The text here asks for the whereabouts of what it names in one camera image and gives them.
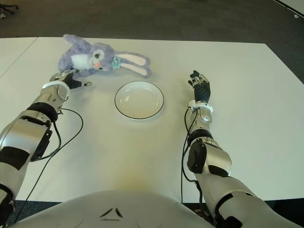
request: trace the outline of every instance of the white plate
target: white plate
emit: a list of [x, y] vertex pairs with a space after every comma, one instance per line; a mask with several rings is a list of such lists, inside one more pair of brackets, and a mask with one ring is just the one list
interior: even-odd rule
[[115, 95], [118, 111], [132, 119], [154, 116], [161, 110], [162, 105], [162, 92], [149, 82], [130, 82], [122, 86]]

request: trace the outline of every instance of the bunny face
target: bunny face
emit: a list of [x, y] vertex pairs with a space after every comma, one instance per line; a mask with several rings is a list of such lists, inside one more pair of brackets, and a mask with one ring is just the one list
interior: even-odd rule
[[96, 43], [91, 46], [88, 63], [95, 70], [111, 70], [111, 62], [114, 57], [114, 50], [111, 46], [102, 43]]

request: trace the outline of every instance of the plush toy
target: plush toy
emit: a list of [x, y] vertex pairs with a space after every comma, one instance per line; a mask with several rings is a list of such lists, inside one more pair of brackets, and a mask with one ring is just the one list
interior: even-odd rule
[[111, 71], [124, 67], [144, 77], [151, 75], [150, 60], [143, 55], [115, 51], [110, 45], [103, 43], [91, 45], [75, 35], [65, 34], [63, 38], [72, 47], [59, 60], [58, 68], [61, 72], [77, 69], [80, 76], [88, 76], [97, 71]]

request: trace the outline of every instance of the plate rim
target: plate rim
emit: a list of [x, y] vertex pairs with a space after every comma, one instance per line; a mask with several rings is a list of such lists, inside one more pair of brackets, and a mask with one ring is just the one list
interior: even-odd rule
[[126, 116], [126, 117], [128, 117], [128, 118], [131, 118], [131, 119], [135, 119], [135, 120], [144, 120], [144, 119], [148, 119], [148, 118], [151, 118], [151, 117], [155, 116], [155, 115], [156, 115], [157, 113], [159, 113], [160, 110], [162, 109], [163, 103], [165, 102], [165, 98], [164, 98], [164, 96], [163, 96], [163, 93], [162, 93], [161, 89], [160, 89], [158, 86], [156, 86], [155, 84], [151, 83], [151, 82], [146, 82], [146, 83], [149, 83], [149, 84], [155, 86], [155, 87], [160, 91], [161, 96], [162, 96], [162, 105], [161, 105], [160, 109], [159, 109], [155, 114], [153, 114], [153, 115], [151, 115], [151, 116], [148, 116], [148, 117], [145, 117], [145, 118], [134, 118], [134, 117], [130, 117], [130, 116], [127, 116], [127, 115], [123, 114], [123, 113], [119, 110], [119, 108], [117, 107], [117, 105], [116, 105], [116, 96], [117, 96], [118, 91], [121, 90], [121, 88], [123, 88], [123, 87], [126, 86], [127, 84], [134, 83], [134, 82], [146, 82], [146, 81], [132, 81], [132, 82], [128, 82], [128, 83], [124, 84], [123, 86], [121, 86], [121, 87], [116, 91], [116, 94], [115, 94], [115, 97], [114, 97], [114, 104], [115, 104], [116, 109], [117, 109], [122, 115], [124, 115], [124, 116]]

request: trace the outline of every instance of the chair leg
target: chair leg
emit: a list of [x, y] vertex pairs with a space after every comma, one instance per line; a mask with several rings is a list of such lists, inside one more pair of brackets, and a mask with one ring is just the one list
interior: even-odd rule
[[7, 12], [10, 12], [10, 14], [15, 14], [15, 12], [13, 12], [13, 11], [11, 11], [11, 10], [5, 8], [5, 7], [2, 7], [2, 5], [1, 5], [0, 7], [1, 7], [1, 9], [5, 10], [5, 11], [7, 11]]
[[17, 5], [4, 5], [1, 4], [2, 7], [15, 7], [17, 10], [19, 9], [19, 7]]

